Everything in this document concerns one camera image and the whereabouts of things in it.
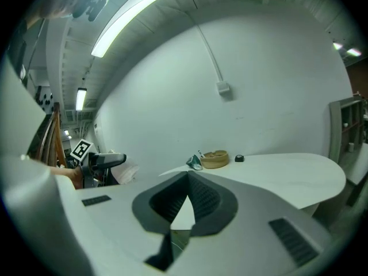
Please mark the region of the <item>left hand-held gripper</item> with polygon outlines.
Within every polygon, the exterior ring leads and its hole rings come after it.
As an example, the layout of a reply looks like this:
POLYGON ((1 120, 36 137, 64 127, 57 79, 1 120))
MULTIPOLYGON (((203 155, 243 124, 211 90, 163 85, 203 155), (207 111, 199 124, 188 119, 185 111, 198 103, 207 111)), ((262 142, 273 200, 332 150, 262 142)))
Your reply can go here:
POLYGON ((84 189, 118 185, 112 168, 122 165, 127 159, 127 156, 121 153, 98 153, 94 144, 85 139, 80 139, 70 155, 82 171, 84 189))

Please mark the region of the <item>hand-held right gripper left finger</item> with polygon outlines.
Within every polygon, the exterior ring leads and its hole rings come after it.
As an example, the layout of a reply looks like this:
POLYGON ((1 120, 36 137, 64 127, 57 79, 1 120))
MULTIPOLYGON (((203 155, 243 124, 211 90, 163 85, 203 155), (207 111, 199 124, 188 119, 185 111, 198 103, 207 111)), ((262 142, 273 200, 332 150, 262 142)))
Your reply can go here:
POLYGON ((146 231, 168 234, 186 200, 188 189, 187 172, 173 174, 138 194, 132 202, 132 212, 146 231))

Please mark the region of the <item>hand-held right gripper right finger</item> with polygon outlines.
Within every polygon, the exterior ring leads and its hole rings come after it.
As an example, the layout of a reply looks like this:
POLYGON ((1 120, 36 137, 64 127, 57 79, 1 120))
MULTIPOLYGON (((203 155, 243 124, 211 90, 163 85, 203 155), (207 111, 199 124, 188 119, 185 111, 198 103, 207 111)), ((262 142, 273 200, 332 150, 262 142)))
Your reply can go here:
POLYGON ((195 219, 191 237, 216 235, 235 218, 238 201, 227 188, 189 171, 187 190, 195 219))

